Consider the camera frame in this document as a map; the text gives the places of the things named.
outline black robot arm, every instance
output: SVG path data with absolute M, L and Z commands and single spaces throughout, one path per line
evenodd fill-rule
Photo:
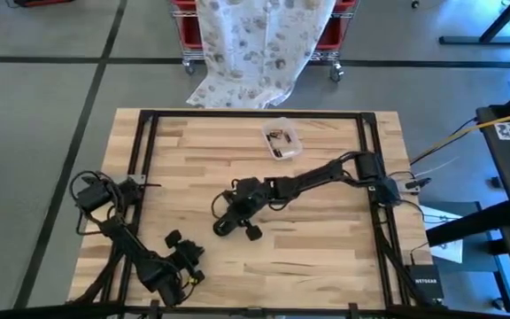
M 87 171 L 78 176 L 81 176 L 88 187 L 74 196 L 72 182 L 70 192 L 81 214 L 99 228 L 97 232 L 81 234 L 102 234 L 110 238 L 117 249 L 96 281 L 73 303 L 92 302 L 104 287 L 107 278 L 112 276 L 115 265 L 125 255 L 135 265 L 137 278 L 147 290 L 158 292 L 168 307 L 181 304 L 187 298 L 183 291 L 181 270 L 188 271 L 188 284 L 194 286 L 203 281 L 204 274 L 200 270 L 195 270 L 195 267 L 198 265 L 198 258 L 204 253 L 204 248 L 192 241 L 182 240 L 181 233 L 174 230 L 165 238 L 168 248 L 174 249 L 173 253 L 161 257 L 158 253 L 148 250 L 119 214 L 142 197 L 144 185 L 139 185 L 132 177 L 121 183 L 115 183 L 110 177 L 100 172 Z M 99 221 L 92 216 L 94 210 L 110 201 L 113 202 L 110 212 L 115 211 L 116 214 L 110 216 L 108 212 L 108 217 L 104 221 Z
M 344 163 L 348 160 L 355 160 L 359 179 L 354 179 L 344 170 Z M 379 159 L 374 153 L 347 152 L 322 167 L 294 177 L 266 177 L 263 182 L 257 177 L 234 180 L 234 189 L 221 193 L 229 206 L 226 213 L 213 224 L 213 231 L 219 236 L 226 236 L 236 227 L 245 227 L 247 237 L 257 240 L 262 233 L 250 221 L 255 213 L 265 206 L 281 210 L 303 191 L 332 182 L 347 183 L 353 187 L 375 186 L 379 194 L 377 201 L 385 205 L 398 199 L 397 185 L 382 174 Z

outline wooden table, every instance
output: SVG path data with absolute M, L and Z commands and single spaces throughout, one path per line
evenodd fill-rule
M 139 112 L 117 111 L 102 167 L 106 174 L 127 173 Z M 397 113 L 379 112 L 376 117 L 387 172 L 408 170 Z M 164 237 L 178 229 L 205 248 L 199 268 L 206 279 L 183 307 L 345 309 L 348 302 L 355 302 L 360 309 L 384 309 L 364 189 L 331 183 L 303 193 L 281 212 L 265 208 L 252 219 L 264 234 L 255 242 L 243 229 L 227 237 L 213 234 L 210 204 L 230 188 L 232 179 L 297 175 L 359 149 L 355 120 L 292 119 L 304 151 L 295 159 L 276 161 L 260 133 L 268 120 L 162 118 L 149 173 L 149 183 L 161 183 L 162 188 L 146 191 L 139 238 L 149 249 L 168 255 Z M 351 162 L 345 168 L 355 176 Z M 217 211 L 223 209 L 223 204 L 216 206 Z M 408 260 L 411 249 L 427 242 L 421 214 L 405 205 L 394 212 L 402 254 Z M 81 295 L 96 278 L 110 247 L 108 238 L 84 238 L 69 299 Z M 414 258 L 417 263 L 432 262 L 427 246 L 416 250 Z M 399 300 L 390 264 L 389 269 L 393 298 Z M 149 293 L 133 274 L 127 304 L 148 306 L 153 299 L 159 296 Z

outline clear plastic container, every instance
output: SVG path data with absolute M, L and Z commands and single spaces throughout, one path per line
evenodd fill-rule
M 302 152 L 302 144 L 298 139 L 297 131 L 289 119 L 281 117 L 267 121 L 263 124 L 261 131 L 271 156 L 275 160 L 289 159 Z

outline gray floor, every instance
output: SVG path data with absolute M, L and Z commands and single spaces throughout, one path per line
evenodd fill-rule
M 436 42 L 440 35 L 480 33 L 498 15 L 499 0 L 438 3 L 424 0 L 421 10 L 412 12 L 407 0 L 363 0 L 344 58 L 510 61 L 510 49 L 441 47 Z M 117 4 L 77 0 L 13 10 L 0 1 L 0 55 L 99 57 Z M 178 37 L 166 11 L 163 0 L 130 0 L 112 56 L 179 57 Z M 504 33 L 510 35 L 510 26 Z M 16 297 L 95 69 L 96 65 L 0 64 L 0 309 L 10 307 Z M 408 153 L 414 156 L 473 117 L 477 107 L 510 98 L 510 69 L 346 67 L 345 72 L 334 84 L 326 67 L 308 67 L 281 107 L 398 111 Z M 190 77 L 178 65 L 108 66 L 73 172 L 100 167 L 116 108 L 185 107 L 203 76 L 202 67 Z M 460 158 L 453 164 L 430 175 L 434 181 L 422 198 L 480 200 L 484 206 L 500 201 L 505 195 L 484 183 L 496 172 L 478 133 L 414 170 L 435 167 L 457 153 Z M 64 301 L 81 242 L 73 232 L 75 218 L 73 203 L 65 198 L 31 305 Z M 489 310 L 487 301 L 495 292 L 490 288 L 481 294 L 474 288 L 489 280 L 470 278 L 478 284 L 465 284 L 462 293 L 472 297 L 453 295 L 450 306 Z M 469 283 L 461 277 L 449 280 Z

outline black floor line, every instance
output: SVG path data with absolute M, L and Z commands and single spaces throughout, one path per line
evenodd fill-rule
M 6 57 L 0 56 L 0 63 L 26 64 L 98 64 L 108 65 L 180 65 L 181 58 L 111 58 L 111 49 L 101 58 L 84 57 Z M 204 64 L 203 60 L 195 61 Z M 310 66 L 329 66 L 328 61 L 310 61 Z M 407 61 L 407 60 L 354 60 L 341 59 L 342 66 L 363 67 L 432 67 L 432 68 L 500 68 L 510 69 L 510 61 Z
M 66 192 L 66 186 L 68 185 L 76 157 L 78 156 L 81 141 L 84 137 L 84 132 L 88 126 L 89 116 L 91 115 L 94 102 L 96 101 L 96 96 L 97 92 L 99 91 L 100 84 L 104 78 L 105 68 L 107 67 L 105 61 L 112 53 L 113 44 L 115 43 L 115 38 L 119 32 L 121 20 L 123 18 L 126 7 L 127 0 L 120 0 L 120 4 L 115 13 L 115 18 L 113 19 L 112 28 L 110 29 L 107 41 L 105 42 L 105 47 L 102 52 L 100 62 L 96 67 L 96 71 L 94 72 L 94 77 L 89 87 L 88 95 L 84 101 L 84 106 L 82 107 L 80 118 L 78 119 L 76 129 L 74 130 L 72 140 L 70 141 L 68 153 L 66 154 L 66 158 L 62 166 L 62 171 L 60 172 L 56 188 L 50 199 L 49 210 L 44 217 L 44 222 L 42 223 L 41 232 L 36 241 L 33 255 L 31 256 L 30 262 L 28 263 L 27 272 L 23 277 L 17 299 L 13 305 L 13 308 L 15 309 L 27 307 L 31 292 L 35 286 L 35 280 L 41 264 L 43 263 L 44 254 L 49 245 L 50 235 L 52 234 L 54 223 L 57 220 L 58 211 L 60 209 L 60 205 L 62 204 L 62 198 Z
M 12 57 L 0 56 L 0 63 L 26 64 L 98 64 L 101 58 L 86 57 Z

